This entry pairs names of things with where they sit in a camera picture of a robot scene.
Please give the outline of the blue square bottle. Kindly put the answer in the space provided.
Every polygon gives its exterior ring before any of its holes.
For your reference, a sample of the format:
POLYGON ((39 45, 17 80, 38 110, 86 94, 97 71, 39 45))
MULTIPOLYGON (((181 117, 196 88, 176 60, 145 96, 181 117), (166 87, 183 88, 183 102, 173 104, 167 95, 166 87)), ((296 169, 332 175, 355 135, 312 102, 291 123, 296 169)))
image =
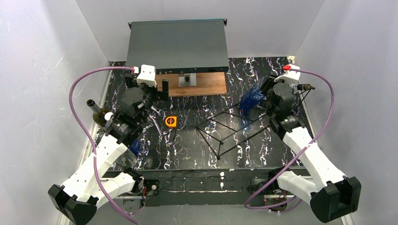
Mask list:
POLYGON ((129 150, 136 156, 138 157, 140 153, 140 147, 141 147, 141 141, 139 139, 136 139, 130 146, 129 150))
POLYGON ((251 88, 241 97, 239 107, 244 110, 254 108, 259 102, 266 98, 263 93, 263 86, 266 83, 266 78, 260 78, 251 88))

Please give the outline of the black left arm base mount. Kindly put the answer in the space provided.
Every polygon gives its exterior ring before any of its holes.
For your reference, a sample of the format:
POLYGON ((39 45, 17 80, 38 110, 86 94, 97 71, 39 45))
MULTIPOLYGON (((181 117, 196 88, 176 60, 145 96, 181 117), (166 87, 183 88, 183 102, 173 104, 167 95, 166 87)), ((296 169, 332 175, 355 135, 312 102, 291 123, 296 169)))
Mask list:
POLYGON ((160 192, 160 181, 154 179, 142 180, 138 183, 137 193, 143 196, 157 196, 160 192))

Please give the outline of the blue square bottle front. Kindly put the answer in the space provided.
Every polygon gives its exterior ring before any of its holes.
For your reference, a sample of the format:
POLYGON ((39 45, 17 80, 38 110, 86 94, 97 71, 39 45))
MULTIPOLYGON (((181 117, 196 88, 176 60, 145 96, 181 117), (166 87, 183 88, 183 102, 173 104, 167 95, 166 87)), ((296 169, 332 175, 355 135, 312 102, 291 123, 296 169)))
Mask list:
POLYGON ((266 83, 266 78, 260 78, 251 88, 241 97, 239 107, 244 110, 254 108, 259 102, 266 98, 263 93, 263 86, 266 83))

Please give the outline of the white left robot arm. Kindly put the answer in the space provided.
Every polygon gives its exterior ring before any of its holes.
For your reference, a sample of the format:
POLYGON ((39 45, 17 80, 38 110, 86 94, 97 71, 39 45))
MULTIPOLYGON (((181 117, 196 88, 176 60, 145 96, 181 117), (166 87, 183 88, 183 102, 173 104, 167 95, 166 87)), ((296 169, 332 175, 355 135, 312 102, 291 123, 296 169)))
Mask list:
POLYGON ((134 222, 132 215, 121 209, 114 198, 127 192, 141 193, 143 176, 133 168, 127 168, 105 183, 101 178, 142 133, 147 111, 156 101, 168 99, 168 81, 163 80, 162 91, 158 91, 155 76, 153 66, 131 68, 126 75, 129 88, 115 113, 98 107, 91 99, 87 101, 93 120, 105 135, 99 144, 93 145, 93 152, 69 179, 48 190, 56 209, 74 224, 87 224, 105 203, 110 203, 116 212, 134 222))

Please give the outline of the dark green wine bottle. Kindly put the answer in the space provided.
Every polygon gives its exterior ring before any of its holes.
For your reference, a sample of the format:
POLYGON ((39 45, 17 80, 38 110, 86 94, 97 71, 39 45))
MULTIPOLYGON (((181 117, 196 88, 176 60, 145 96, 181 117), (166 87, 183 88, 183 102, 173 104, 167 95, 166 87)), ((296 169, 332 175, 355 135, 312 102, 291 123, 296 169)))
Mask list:
POLYGON ((103 130, 106 130, 113 121, 114 113, 105 108, 100 108, 92 99, 87 100, 86 104, 93 111, 94 122, 103 130))

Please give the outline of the clear round bottle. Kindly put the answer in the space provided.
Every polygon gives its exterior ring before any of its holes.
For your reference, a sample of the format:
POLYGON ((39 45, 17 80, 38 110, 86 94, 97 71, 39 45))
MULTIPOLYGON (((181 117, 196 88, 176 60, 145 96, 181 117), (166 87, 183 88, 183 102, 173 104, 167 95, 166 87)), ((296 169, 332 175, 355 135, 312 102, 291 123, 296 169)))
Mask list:
POLYGON ((121 170, 134 168, 137 162, 137 157, 131 150, 126 150, 115 162, 121 167, 121 170))

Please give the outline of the black wire wine rack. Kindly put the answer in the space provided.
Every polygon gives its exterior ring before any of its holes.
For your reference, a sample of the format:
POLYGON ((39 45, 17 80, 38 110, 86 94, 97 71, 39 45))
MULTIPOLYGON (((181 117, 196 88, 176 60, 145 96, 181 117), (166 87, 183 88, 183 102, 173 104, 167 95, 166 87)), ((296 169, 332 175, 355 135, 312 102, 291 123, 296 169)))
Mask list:
POLYGON ((221 159, 268 129, 282 137, 287 131, 305 126, 298 116, 299 106, 303 102, 301 94, 312 90, 294 90, 285 84, 280 85, 277 94, 281 97, 281 109, 275 114, 266 115, 266 98, 249 110, 241 109, 238 102, 195 127, 216 159, 221 159))

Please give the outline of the clear square bottle black cap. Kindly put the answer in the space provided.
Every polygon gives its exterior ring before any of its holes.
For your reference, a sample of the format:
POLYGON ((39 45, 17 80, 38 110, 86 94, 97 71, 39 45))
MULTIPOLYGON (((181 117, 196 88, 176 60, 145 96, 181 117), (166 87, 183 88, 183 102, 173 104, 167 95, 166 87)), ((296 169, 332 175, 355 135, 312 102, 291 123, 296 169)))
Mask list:
POLYGON ((297 90, 301 90, 301 91, 310 91, 313 90, 313 86, 308 84, 308 83, 304 83, 304 84, 298 84, 296 86, 297 90))

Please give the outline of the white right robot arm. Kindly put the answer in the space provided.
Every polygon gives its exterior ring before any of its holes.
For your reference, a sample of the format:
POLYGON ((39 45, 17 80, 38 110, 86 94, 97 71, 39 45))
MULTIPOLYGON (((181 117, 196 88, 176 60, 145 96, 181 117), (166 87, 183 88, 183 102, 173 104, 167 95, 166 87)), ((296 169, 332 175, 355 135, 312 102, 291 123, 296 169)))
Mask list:
POLYGON ((296 85, 302 70, 286 68, 279 77, 270 77, 267 90, 267 114, 270 126, 294 152, 312 177, 308 181, 285 167, 272 170, 263 189, 281 189, 294 194, 310 205, 314 215, 323 223, 356 212, 361 183, 356 177, 347 177, 322 152, 301 119, 293 111, 296 85))

